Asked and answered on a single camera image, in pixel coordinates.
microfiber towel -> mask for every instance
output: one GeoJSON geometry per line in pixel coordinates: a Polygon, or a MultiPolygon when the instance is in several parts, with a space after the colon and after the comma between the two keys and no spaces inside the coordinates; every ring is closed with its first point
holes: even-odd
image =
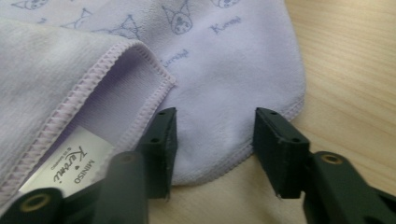
{"type": "Polygon", "coordinates": [[[119,36],[0,19],[0,48],[0,207],[77,126],[131,148],[175,83],[119,36]]]}
{"type": "Polygon", "coordinates": [[[176,77],[158,108],[177,108],[174,184],[205,183],[248,157],[256,107],[287,119],[303,107],[304,69],[283,1],[71,1],[74,7],[61,7],[48,0],[36,9],[12,5],[16,1],[0,4],[19,14],[4,9],[0,15],[140,40],[176,77]]]}

white label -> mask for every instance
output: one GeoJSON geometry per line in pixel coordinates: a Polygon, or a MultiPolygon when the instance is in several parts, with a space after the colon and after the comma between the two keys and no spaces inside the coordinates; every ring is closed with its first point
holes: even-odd
{"type": "Polygon", "coordinates": [[[20,192],[57,188],[67,197],[85,189],[112,148],[104,139],[77,127],[26,181],[20,192]]]}

wooden table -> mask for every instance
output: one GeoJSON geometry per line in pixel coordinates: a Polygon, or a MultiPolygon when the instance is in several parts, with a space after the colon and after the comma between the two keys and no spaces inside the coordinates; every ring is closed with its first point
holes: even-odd
{"type": "MultiPolygon", "coordinates": [[[[311,150],[349,158],[396,195],[396,1],[287,0],[306,69],[293,124],[311,150]]],[[[150,223],[306,223],[302,200],[279,200],[252,156],[227,175],[151,201],[150,223]]]]}

wood grain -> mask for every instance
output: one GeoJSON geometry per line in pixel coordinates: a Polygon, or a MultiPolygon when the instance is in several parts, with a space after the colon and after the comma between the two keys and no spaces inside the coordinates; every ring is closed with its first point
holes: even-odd
{"type": "MultiPolygon", "coordinates": [[[[396,1],[287,0],[306,70],[293,124],[396,195],[396,1]]],[[[227,175],[150,202],[150,223],[306,223],[302,200],[279,200],[252,156],[227,175]]]]}

clip jaw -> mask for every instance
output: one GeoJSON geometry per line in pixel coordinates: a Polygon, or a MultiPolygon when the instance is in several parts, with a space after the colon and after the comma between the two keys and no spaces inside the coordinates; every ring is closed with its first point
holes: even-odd
{"type": "Polygon", "coordinates": [[[277,195],[305,192],[309,224],[396,223],[394,197],[369,187],[346,158],[310,153],[308,139],[275,111],[256,110],[253,148],[277,195]]]}
{"type": "Polygon", "coordinates": [[[59,189],[36,189],[0,218],[4,224],[148,223],[150,198],[169,198],[177,153],[174,108],[157,114],[135,151],[112,158],[106,178],[63,198],[59,189]]]}

